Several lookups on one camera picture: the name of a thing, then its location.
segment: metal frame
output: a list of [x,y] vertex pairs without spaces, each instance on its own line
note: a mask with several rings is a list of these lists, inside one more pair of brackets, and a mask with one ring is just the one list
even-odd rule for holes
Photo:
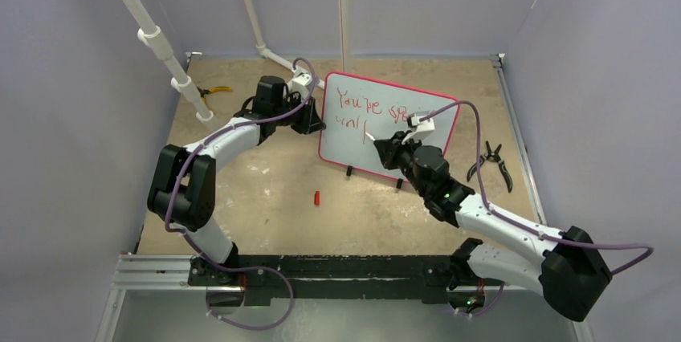
[[[508,119],[513,127],[516,138],[517,150],[520,162],[523,166],[523,178],[528,187],[530,202],[536,220],[540,224],[546,224],[546,217],[541,207],[536,183],[532,175],[532,167],[529,164],[527,150],[525,149],[520,127],[516,119],[508,86],[504,77],[501,59],[498,55],[491,55],[487,59],[494,67],[497,82],[504,95],[504,103],[508,113]],[[97,342],[109,342],[114,337],[120,310],[125,301],[127,290],[192,290],[204,291],[205,287],[191,287],[187,285],[187,277],[190,274],[190,258],[192,255],[121,255],[116,265],[116,273],[113,276],[112,288],[104,309]],[[212,291],[239,292],[239,287],[211,287]],[[455,291],[474,291],[475,287],[457,287]],[[524,290],[522,287],[505,287],[504,290]],[[588,321],[581,323],[573,322],[575,336],[579,342],[593,342]]]

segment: floor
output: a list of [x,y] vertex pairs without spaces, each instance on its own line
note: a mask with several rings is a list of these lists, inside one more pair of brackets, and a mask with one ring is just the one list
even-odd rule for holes
[[[338,59],[312,61],[320,78],[340,70]],[[488,60],[358,59],[360,75],[470,100],[479,109],[483,140],[501,143],[514,186],[508,193],[498,168],[483,167],[483,181],[495,204],[534,220],[504,98]],[[229,86],[233,92],[207,96],[226,123],[255,92],[261,75],[288,80],[291,74],[262,59],[195,59],[189,74],[200,88]],[[321,110],[323,92],[314,93]],[[209,132],[180,100],[168,143],[186,145]],[[450,254],[468,237],[478,237],[432,218],[410,188],[365,173],[345,176],[345,168],[322,161],[318,136],[299,136],[288,128],[243,153],[219,174],[214,216],[241,254]],[[462,108],[450,142],[451,174],[463,182],[475,162],[475,118]],[[478,189],[474,177],[468,183]],[[320,191],[321,204],[313,204]],[[156,214],[147,214],[139,254],[192,254],[176,234],[167,234]]]

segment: gray wall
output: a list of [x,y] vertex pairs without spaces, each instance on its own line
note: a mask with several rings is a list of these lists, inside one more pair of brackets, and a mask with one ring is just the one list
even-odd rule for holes
[[[155,0],[187,50],[256,56],[243,0]],[[339,55],[338,0],[254,0],[281,55]],[[506,51],[534,0],[351,0],[353,52],[487,55]]]
[[679,0],[539,0],[504,61],[548,220],[656,249],[594,307],[597,341],[681,333],[679,22]]
[[93,340],[177,94],[120,0],[0,7],[0,340]]

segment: wire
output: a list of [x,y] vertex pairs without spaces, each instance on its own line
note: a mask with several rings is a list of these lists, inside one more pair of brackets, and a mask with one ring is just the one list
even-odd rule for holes
[[210,302],[208,299],[206,299],[206,306],[208,307],[208,312],[217,320],[221,320],[222,322],[231,324],[233,326],[236,326],[237,328],[243,328],[245,330],[252,330],[252,331],[262,331],[262,330],[268,330],[271,328],[275,328],[282,324],[288,318],[288,316],[291,314],[291,310],[293,309],[293,302],[294,302],[294,295],[293,295],[293,287],[291,286],[291,283],[286,279],[283,274],[273,268],[270,267],[265,267],[265,266],[260,266],[260,267],[240,267],[240,268],[229,268],[229,267],[224,267],[221,266],[219,263],[215,262],[213,259],[211,259],[206,253],[201,250],[201,248],[198,247],[198,245],[190,238],[190,236],[187,234],[187,230],[183,228],[172,228],[170,227],[170,217],[173,212],[173,208],[175,206],[175,200],[177,199],[177,194],[180,190],[180,185],[182,182],[182,178],[187,174],[187,170],[192,162],[192,160],[198,155],[199,152],[201,152],[208,144],[210,144],[211,141],[217,139],[221,135],[251,124],[266,124],[266,123],[271,123],[273,121],[277,120],[282,120],[285,119],[294,113],[297,113],[305,104],[308,103],[310,98],[312,97],[312,91],[315,89],[315,86],[319,82],[319,78],[317,78],[315,74],[315,69],[312,67],[312,64],[307,61],[306,59],[299,57],[295,60],[293,60],[293,68],[296,69],[296,64],[299,61],[303,61],[305,64],[307,64],[309,70],[310,70],[310,75],[312,77],[312,82],[309,85],[308,89],[308,95],[305,97],[305,100],[301,102],[299,105],[297,105],[295,108],[293,108],[291,111],[288,111],[286,113],[283,113],[279,116],[274,116],[274,117],[269,117],[267,119],[261,119],[261,120],[251,120],[251,121],[242,121],[237,124],[232,124],[232,125],[227,125],[224,128],[221,128],[214,133],[212,133],[210,136],[208,136],[203,143],[197,145],[197,147],[192,151],[185,162],[182,164],[182,167],[180,168],[180,173],[177,175],[177,179],[175,180],[175,185],[173,186],[173,192],[170,194],[170,202],[168,204],[168,209],[165,212],[165,219],[164,219],[164,225],[165,225],[165,230],[170,232],[170,233],[180,233],[183,235],[183,238],[189,243],[189,245],[204,259],[206,260],[211,266],[217,268],[220,271],[225,271],[225,272],[248,272],[248,271],[257,271],[257,270],[263,270],[263,271],[268,271],[271,272],[277,276],[279,276],[283,282],[286,284],[286,288],[288,289],[289,293],[289,304],[286,312],[283,314],[279,320],[275,321],[272,324],[267,324],[265,326],[251,326],[247,324],[241,324],[239,322],[235,322],[233,320],[229,320],[219,314],[217,314],[213,309],[210,307]]
[[[511,218],[508,218],[508,217],[496,212],[496,210],[494,210],[493,208],[490,207],[490,202],[487,199],[487,193],[485,191],[485,186],[483,184],[482,173],[480,171],[480,169],[482,168],[481,163],[480,163],[480,153],[481,153],[480,147],[481,147],[482,138],[481,138],[481,134],[480,134],[480,114],[478,113],[478,108],[476,108],[475,105],[473,105],[473,103],[470,102],[470,101],[466,101],[466,100],[455,101],[455,102],[448,104],[448,105],[446,105],[446,106],[444,106],[444,107],[442,107],[442,108],[440,108],[440,109],[438,109],[434,112],[431,112],[431,113],[425,115],[424,117],[419,119],[419,121],[424,121],[424,120],[428,120],[430,118],[433,118],[433,117],[437,116],[438,114],[446,111],[447,109],[453,108],[457,105],[467,105],[467,106],[471,107],[471,109],[473,110],[473,114],[475,114],[475,135],[476,135],[476,138],[475,138],[475,164],[476,164],[475,173],[478,176],[478,184],[480,186],[480,197],[483,199],[483,204],[485,205],[485,208],[492,215],[496,216],[497,218],[503,220],[504,222],[506,222],[508,224],[516,226],[516,227],[518,227],[522,230],[529,232],[530,234],[537,236],[539,239],[550,240],[552,242],[564,244],[566,246],[573,246],[573,247],[585,248],[585,249],[590,249],[590,250],[641,250],[641,249],[645,250],[642,254],[640,254],[636,258],[631,259],[629,262],[624,263],[620,267],[613,269],[611,271],[613,275],[617,275],[617,274],[623,272],[624,270],[627,270],[627,269],[635,266],[636,264],[639,264],[640,262],[642,262],[644,259],[648,258],[653,253],[653,251],[654,251],[653,246],[651,246],[647,243],[601,244],[601,243],[574,242],[572,240],[556,238],[556,237],[544,234],[543,232],[541,232],[539,230],[535,230],[534,228],[532,228],[530,226],[526,226],[523,223],[520,223],[516,220],[513,220]],[[492,302],[488,306],[485,306],[485,308],[483,310],[478,311],[476,313],[476,315],[479,316],[479,315],[483,314],[484,312],[487,312],[487,309],[489,307],[491,307],[494,303],[496,303],[496,300],[501,295],[501,291],[502,290],[500,289],[499,293],[497,293],[496,297],[492,300]]]

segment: red border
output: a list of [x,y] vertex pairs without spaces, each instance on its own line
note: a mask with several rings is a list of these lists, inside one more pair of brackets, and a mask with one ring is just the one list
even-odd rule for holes
[[[426,93],[427,95],[442,97],[444,99],[449,99],[449,100],[453,100],[453,101],[459,101],[459,99],[457,99],[454,96],[443,95],[442,93],[427,91],[427,90],[424,90],[424,89],[407,87],[406,85],[400,85],[399,83],[389,83],[387,81],[381,81],[379,79],[372,79],[372,78],[369,78],[369,77],[364,77],[363,75],[354,75],[354,74],[345,73],[345,72],[342,72],[342,71],[330,71],[326,75],[326,78],[324,79],[325,83],[328,83],[328,77],[330,75],[344,75],[344,76],[347,76],[347,77],[353,77],[355,79],[365,79],[367,81],[372,81],[374,83],[382,83],[383,85],[389,85],[391,87],[406,89],[406,90],[412,91],[412,92]],[[324,98],[323,98],[323,102],[321,103],[321,119],[322,119],[322,121],[324,121],[324,110],[326,109],[326,89],[327,89],[327,87],[324,86]],[[449,148],[449,142],[451,141],[451,136],[454,134],[454,126],[456,125],[456,120],[459,118],[459,109],[460,108],[456,108],[456,114],[454,115],[454,121],[451,123],[451,129],[449,131],[449,136],[447,137],[447,142],[445,143],[445,148],[442,150],[443,155],[447,154],[447,148]],[[322,130],[322,131],[320,131],[319,147],[317,148],[317,154],[319,155],[320,159],[323,160],[323,161],[327,161],[329,163],[343,165],[343,166],[347,167],[348,166],[347,164],[339,163],[338,161],[333,161],[333,160],[329,160],[329,159],[324,159],[324,157],[321,156],[321,139],[322,139],[323,135],[324,135],[324,131]],[[389,179],[397,180],[396,177],[384,175],[382,173],[378,173],[378,172],[374,172],[374,171],[369,171],[368,169],[354,168],[354,167],[353,167],[353,169],[359,169],[360,171],[363,171],[363,172],[372,173],[374,175],[378,175],[378,176],[381,176],[381,177],[387,177]]]

